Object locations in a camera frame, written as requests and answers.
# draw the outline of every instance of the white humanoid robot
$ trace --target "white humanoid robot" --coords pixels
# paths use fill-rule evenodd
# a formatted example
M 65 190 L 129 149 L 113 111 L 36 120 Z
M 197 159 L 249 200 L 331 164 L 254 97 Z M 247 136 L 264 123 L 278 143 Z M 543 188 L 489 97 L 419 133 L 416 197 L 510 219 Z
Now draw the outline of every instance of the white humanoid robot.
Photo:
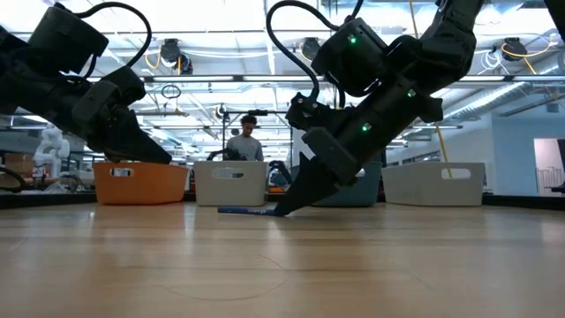
M 61 174 L 61 158 L 66 158 L 71 153 L 69 141 L 63 139 L 63 132 L 51 123 L 48 123 L 47 128 L 41 132 L 41 137 L 41 144 L 35 150 L 34 155 L 34 163 L 37 170 L 34 170 L 34 177 L 36 177 L 36 173 L 43 174 L 43 165 L 50 163 L 49 177 L 59 178 Z M 50 151 L 46 154 L 45 151 L 48 148 L 50 148 Z

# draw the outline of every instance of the plastic storage bin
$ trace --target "plastic storage bin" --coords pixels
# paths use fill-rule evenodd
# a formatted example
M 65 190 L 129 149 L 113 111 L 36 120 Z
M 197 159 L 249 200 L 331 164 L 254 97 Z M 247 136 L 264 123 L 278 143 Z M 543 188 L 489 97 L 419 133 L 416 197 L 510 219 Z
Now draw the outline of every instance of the plastic storage bin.
M 267 163 L 194 163 L 199 206 L 258 207 L 266 203 Z
M 377 202 L 379 195 L 380 168 L 382 163 L 370 162 L 363 170 L 365 175 L 349 187 L 342 188 L 338 193 L 313 204 L 314 207 L 366 208 Z M 292 178 L 299 172 L 299 167 L 292 167 Z
M 159 163 L 95 163 L 96 199 L 102 204 L 163 204 L 185 196 L 188 170 Z
M 482 205 L 484 163 L 405 164 L 383 169 L 382 177 L 388 203 L 436 207 Z

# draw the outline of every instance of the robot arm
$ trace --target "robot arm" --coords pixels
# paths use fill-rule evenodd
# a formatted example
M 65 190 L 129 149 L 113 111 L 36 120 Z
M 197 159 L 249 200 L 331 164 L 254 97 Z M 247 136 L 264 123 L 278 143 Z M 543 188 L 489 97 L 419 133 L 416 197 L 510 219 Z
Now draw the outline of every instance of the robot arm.
M 430 94 L 469 71 L 477 43 L 472 29 L 482 4 L 483 0 L 440 1 L 421 39 L 404 35 L 390 45 L 362 19 L 346 19 L 320 48 L 312 68 L 348 94 L 366 98 L 356 108 L 332 110 L 316 102 L 318 85 L 313 78 L 313 93 L 292 99 L 287 118 L 306 131 L 303 140 L 316 156 L 301 156 L 300 172 L 275 209 L 278 215 L 355 183 L 361 167 L 417 117 L 427 123 L 443 119 L 442 100 Z
M 124 8 L 137 14 L 147 28 L 147 40 L 126 65 L 96 83 L 87 81 L 108 39 L 82 19 L 101 9 Z M 127 4 L 103 3 L 73 13 L 57 3 L 47 9 L 28 42 L 0 27 L 0 112 L 12 113 L 20 106 L 65 132 L 87 142 L 110 160 L 169 163 L 170 155 L 138 125 L 128 105 L 145 96 L 143 82 L 131 69 L 151 41 L 147 19 Z M 79 73 L 92 57 L 84 77 Z

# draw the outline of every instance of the ceiling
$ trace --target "ceiling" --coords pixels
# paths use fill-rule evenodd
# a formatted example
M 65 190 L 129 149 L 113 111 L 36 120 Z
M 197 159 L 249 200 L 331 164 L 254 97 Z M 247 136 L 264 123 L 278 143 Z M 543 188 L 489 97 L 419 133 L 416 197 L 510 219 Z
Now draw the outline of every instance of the ceiling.
M 86 11 L 102 0 L 63 0 L 68 9 Z M 181 49 L 192 60 L 195 75 L 300 75 L 304 73 L 272 45 L 265 27 L 265 13 L 275 0 L 124 0 L 143 12 L 153 29 L 154 39 L 148 50 L 150 64 L 158 61 L 157 52 L 164 39 L 177 38 Z M 351 0 L 305 0 L 317 7 L 334 24 L 341 24 L 350 14 L 355 1 Z M 507 37 L 519 37 L 529 53 L 547 49 L 547 52 L 532 57 L 535 65 L 561 50 L 562 41 L 546 9 L 520 9 L 524 1 L 496 1 L 484 9 L 478 17 L 475 34 L 478 39 L 475 59 L 470 75 L 526 74 L 524 61 L 499 63 L 496 55 L 487 56 L 493 46 L 499 48 Z M 0 24 L 20 38 L 26 40 L 34 31 L 41 16 L 53 4 L 50 0 L 18 0 L 8 2 L 0 11 Z M 416 1 L 416 26 L 422 34 L 431 24 L 436 7 L 434 1 Z M 414 34 L 408 1 L 365 1 L 359 13 L 385 42 L 392 42 L 402 34 Z M 104 56 L 96 64 L 94 76 L 103 76 L 126 63 L 141 47 L 146 31 L 139 18 L 121 9 L 103 10 L 87 19 L 97 30 L 109 38 Z M 298 8 L 282 8 L 273 19 L 273 29 L 279 40 L 289 49 L 300 54 L 300 44 L 306 37 L 318 37 L 325 41 L 331 33 L 309 12 Z M 176 75 L 161 63 L 152 68 L 141 58 L 133 70 L 140 76 Z M 205 157 L 205 153 L 220 147 L 222 129 L 212 128 L 205 132 L 203 125 L 218 126 L 215 109 L 223 104 L 228 110 L 278 110 L 288 109 L 288 102 L 301 91 L 309 94 L 308 83 L 280 83 L 275 80 L 261 83 L 177 83 L 182 94 L 168 101 L 161 95 L 163 85 L 147 84 L 148 95 L 136 102 L 136 110 L 142 125 L 183 126 L 186 129 L 161 129 L 155 138 L 163 146 L 173 148 L 178 142 L 194 146 L 198 150 L 194 157 Z M 480 85 L 445 89 L 438 93 L 447 108 L 481 89 Z M 533 97 L 543 98 L 543 94 Z M 320 102 L 333 104 L 334 89 L 323 85 Z M 356 105 L 359 99 L 348 98 Z M 175 114 L 178 109 L 182 114 Z M 21 123 L 32 124 L 30 119 L 18 118 Z M 286 159 L 289 154 L 290 130 L 283 120 L 275 115 L 260 117 L 260 125 L 271 127 L 254 133 L 267 147 L 268 159 Z

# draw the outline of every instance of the white bin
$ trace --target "white bin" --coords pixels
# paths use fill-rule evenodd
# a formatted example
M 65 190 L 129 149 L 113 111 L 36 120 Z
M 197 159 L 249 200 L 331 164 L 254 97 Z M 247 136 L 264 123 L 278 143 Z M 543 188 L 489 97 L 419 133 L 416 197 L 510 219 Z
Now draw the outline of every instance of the white bin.
M 199 206 L 258 207 L 266 203 L 267 163 L 194 163 Z
M 485 164 L 412 163 L 385 168 L 382 178 L 388 203 L 476 207 L 482 205 Z

